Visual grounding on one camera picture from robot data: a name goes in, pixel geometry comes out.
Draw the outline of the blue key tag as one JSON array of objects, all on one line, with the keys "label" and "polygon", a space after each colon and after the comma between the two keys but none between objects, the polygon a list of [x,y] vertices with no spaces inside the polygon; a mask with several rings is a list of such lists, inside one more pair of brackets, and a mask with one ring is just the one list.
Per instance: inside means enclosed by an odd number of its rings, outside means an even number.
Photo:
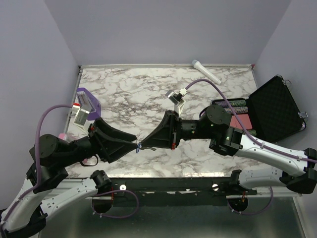
[{"label": "blue key tag", "polygon": [[139,152],[141,151],[141,149],[142,149],[142,143],[139,142],[139,143],[137,144],[136,153],[139,153]]}]

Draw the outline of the silver key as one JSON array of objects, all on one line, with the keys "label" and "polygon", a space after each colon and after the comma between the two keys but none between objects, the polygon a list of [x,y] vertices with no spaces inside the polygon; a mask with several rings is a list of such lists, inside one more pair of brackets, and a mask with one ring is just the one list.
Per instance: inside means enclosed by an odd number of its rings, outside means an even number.
[{"label": "silver key", "polygon": [[148,150],[152,150],[152,151],[156,151],[157,150],[156,148],[153,148],[153,147],[145,147],[144,149],[148,149]]}]

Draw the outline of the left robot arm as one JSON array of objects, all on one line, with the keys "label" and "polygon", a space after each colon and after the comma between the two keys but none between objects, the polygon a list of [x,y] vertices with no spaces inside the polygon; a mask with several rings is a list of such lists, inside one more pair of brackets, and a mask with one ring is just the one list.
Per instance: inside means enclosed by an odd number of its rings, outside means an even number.
[{"label": "left robot arm", "polygon": [[41,231],[47,220],[71,203],[90,196],[111,194],[112,182],[103,170],[96,170],[80,185],[45,201],[44,198],[68,176],[66,167],[98,157],[112,163],[137,148],[137,137],[98,118],[88,135],[71,142],[45,134],[36,139],[30,154],[34,163],[12,204],[1,213],[4,238],[29,238]]}]

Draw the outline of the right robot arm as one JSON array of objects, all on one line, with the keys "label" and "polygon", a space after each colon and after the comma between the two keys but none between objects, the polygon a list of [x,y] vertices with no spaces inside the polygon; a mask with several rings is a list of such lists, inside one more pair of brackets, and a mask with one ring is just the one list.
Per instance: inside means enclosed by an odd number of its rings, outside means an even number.
[{"label": "right robot arm", "polygon": [[317,185],[317,152],[294,150],[269,143],[230,126],[231,115],[218,105],[208,106],[199,119],[182,119],[175,111],[164,113],[160,124],[141,141],[141,148],[175,149],[181,140],[209,139],[209,148],[223,156],[253,159],[270,167],[241,171],[228,181],[228,189],[239,194],[261,186],[284,186],[311,194]]}]

